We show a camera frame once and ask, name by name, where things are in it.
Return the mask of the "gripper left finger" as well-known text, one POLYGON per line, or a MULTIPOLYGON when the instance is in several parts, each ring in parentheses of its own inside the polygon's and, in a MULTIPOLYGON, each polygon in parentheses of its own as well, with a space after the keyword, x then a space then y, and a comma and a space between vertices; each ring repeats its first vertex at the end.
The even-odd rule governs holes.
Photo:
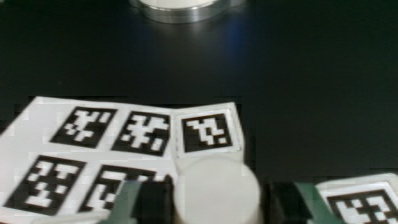
POLYGON ((110 211, 39 218, 32 224, 172 224, 172 177, 126 181, 110 211))

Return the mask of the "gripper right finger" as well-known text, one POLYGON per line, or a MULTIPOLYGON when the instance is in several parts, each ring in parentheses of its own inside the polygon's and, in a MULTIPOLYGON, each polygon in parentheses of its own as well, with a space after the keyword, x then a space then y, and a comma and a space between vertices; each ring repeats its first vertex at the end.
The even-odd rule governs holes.
POLYGON ((311 183, 279 182, 270 188, 270 224, 344 224, 311 183))

